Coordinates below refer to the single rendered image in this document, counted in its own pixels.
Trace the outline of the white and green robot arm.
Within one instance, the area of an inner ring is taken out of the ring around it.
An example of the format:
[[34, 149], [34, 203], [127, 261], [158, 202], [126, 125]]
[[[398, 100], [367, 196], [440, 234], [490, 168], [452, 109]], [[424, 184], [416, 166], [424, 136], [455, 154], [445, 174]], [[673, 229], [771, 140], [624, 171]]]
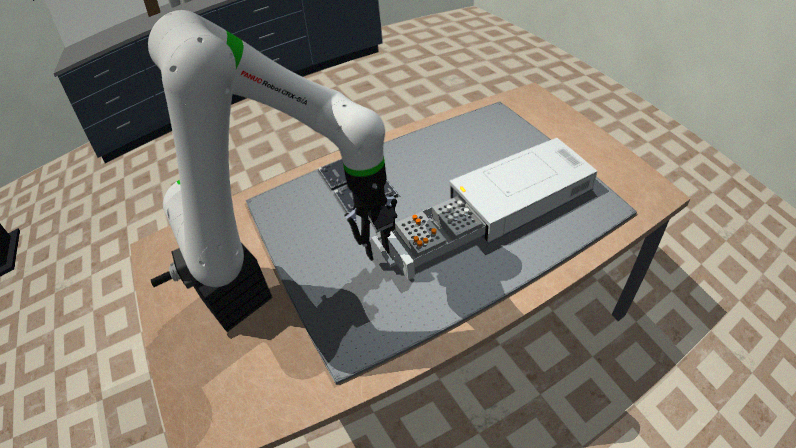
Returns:
[[153, 287], [180, 278], [187, 289], [196, 281], [221, 287], [241, 271], [229, 174], [232, 93], [275, 108], [333, 142], [352, 192], [371, 194], [386, 184], [385, 126], [373, 110], [295, 74], [191, 11], [161, 17], [148, 50], [161, 70], [180, 178], [163, 200], [180, 249], [171, 252], [169, 271], [151, 279]]

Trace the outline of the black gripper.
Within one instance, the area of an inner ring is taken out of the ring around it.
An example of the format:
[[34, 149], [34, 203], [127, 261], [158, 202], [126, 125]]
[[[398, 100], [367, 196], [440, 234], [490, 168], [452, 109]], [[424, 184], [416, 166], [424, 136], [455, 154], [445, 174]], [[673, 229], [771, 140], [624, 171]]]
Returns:
[[[370, 221], [368, 219], [368, 214], [367, 214], [367, 212], [369, 212], [368, 209], [377, 207], [381, 204], [381, 206], [386, 205], [387, 209], [393, 208], [395, 210], [397, 200], [393, 195], [385, 197], [384, 187], [371, 194], [358, 194], [352, 192], [352, 195], [354, 200], [353, 211], [350, 214], [346, 213], [344, 216], [347, 219], [347, 221], [352, 225], [350, 226], [355, 240], [359, 245], [362, 244], [363, 247], [365, 247], [366, 254], [369, 257], [369, 259], [372, 261], [374, 259], [370, 243]], [[358, 226], [356, 224], [356, 215], [361, 217], [361, 235]], [[380, 231], [382, 246], [384, 247], [387, 253], [390, 253], [388, 237], [391, 235], [390, 231], [393, 231], [394, 229], [395, 229], [395, 222], [393, 222], [393, 226]]]

